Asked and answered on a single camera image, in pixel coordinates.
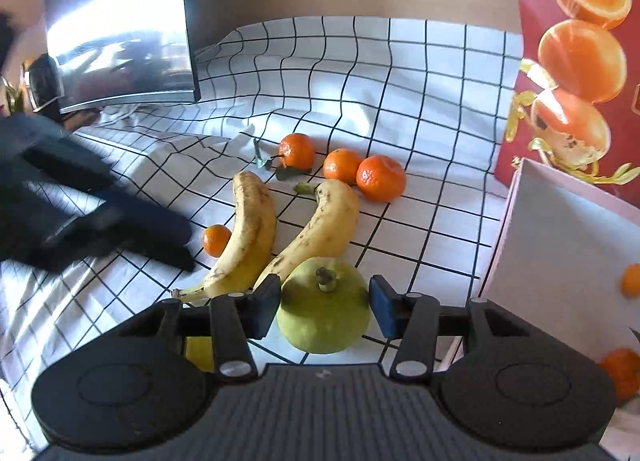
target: banana stem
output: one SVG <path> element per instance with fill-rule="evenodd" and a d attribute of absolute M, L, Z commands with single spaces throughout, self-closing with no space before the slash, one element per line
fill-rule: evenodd
<path fill-rule="evenodd" d="M 333 293 L 337 283 L 335 282 L 335 272 L 325 267 L 316 269 L 318 276 L 318 287 L 324 293 Z"/>
<path fill-rule="evenodd" d="M 297 194 L 302 194 L 303 196 L 313 196 L 316 193 L 316 188 L 318 188 L 318 185 L 316 184 L 301 181 L 300 183 L 296 183 L 293 190 L 295 190 Z"/>
<path fill-rule="evenodd" d="M 207 294 L 204 292 L 204 286 L 200 285 L 196 288 L 191 289 L 172 289 L 171 297 L 178 298 L 184 303 L 200 300 L 201 298 L 206 298 Z"/>

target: stainless steel panel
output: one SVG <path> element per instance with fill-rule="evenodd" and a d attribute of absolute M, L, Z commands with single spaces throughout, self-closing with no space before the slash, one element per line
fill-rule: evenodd
<path fill-rule="evenodd" d="M 184 0 L 46 0 L 61 111 L 196 101 Z"/>

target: white tablecloth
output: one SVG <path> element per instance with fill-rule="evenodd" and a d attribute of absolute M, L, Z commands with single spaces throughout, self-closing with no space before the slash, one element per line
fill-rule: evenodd
<path fill-rule="evenodd" d="M 184 273 L 132 253 L 87 258 L 63 275 L 6 261 L 0 277 L 2 449 L 46 445 L 31 411 L 30 391 L 48 365 L 100 333 L 196 285 L 215 259 L 202 251 L 202 230 L 234 221 L 230 180 L 252 170 L 271 188 L 278 212 L 273 253 L 281 251 L 315 209 L 292 185 L 258 170 L 263 153 L 293 132 L 316 142 L 313 176 L 337 148 L 386 154 L 406 169 L 404 196 L 391 204 L 362 200 L 346 253 L 368 279 L 386 277 L 400 293 L 420 291 L 442 304 L 464 305 L 494 244 L 506 189 L 492 170 L 502 139 L 522 38 L 458 24 L 412 19 L 295 18 L 239 28 L 197 54 L 197 104 L 109 107 L 98 126 L 75 139 L 113 163 L 120 182 L 145 199 L 182 212 L 193 223 L 198 267 Z M 68 188 L 39 192 L 70 212 L 97 200 Z M 441 339 L 438 358 L 449 341 Z M 353 347 L 306 355 L 274 323 L 250 344 L 258 367 L 268 362 L 381 362 L 398 343 L 372 320 Z"/>

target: pear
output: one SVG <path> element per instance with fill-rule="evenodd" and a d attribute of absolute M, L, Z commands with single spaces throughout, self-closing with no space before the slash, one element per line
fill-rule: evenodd
<path fill-rule="evenodd" d="M 291 272 L 276 314 L 284 338 L 314 354 L 348 348 L 369 318 L 366 281 L 351 264 L 332 257 L 312 257 Z"/>

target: yellow banana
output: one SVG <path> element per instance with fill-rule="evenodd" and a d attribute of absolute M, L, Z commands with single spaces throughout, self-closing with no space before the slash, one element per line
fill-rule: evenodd
<path fill-rule="evenodd" d="M 233 179 L 236 222 L 225 251 L 196 289 L 172 291 L 172 297 L 190 302 L 224 293 L 246 291 L 271 257 L 276 233 L 276 211 L 267 186 L 253 172 Z"/>
<path fill-rule="evenodd" d="M 299 194 L 311 194 L 313 186 L 299 183 Z M 282 282 L 296 266 L 311 257 L 339 257 L 349 246 L 358 222 L 358 196 L 340 180 L 325 180 L 315 189 L 318 208 L 288 247 L 267 266 L 254 284 L 257 288 L 270 273 Z"/>

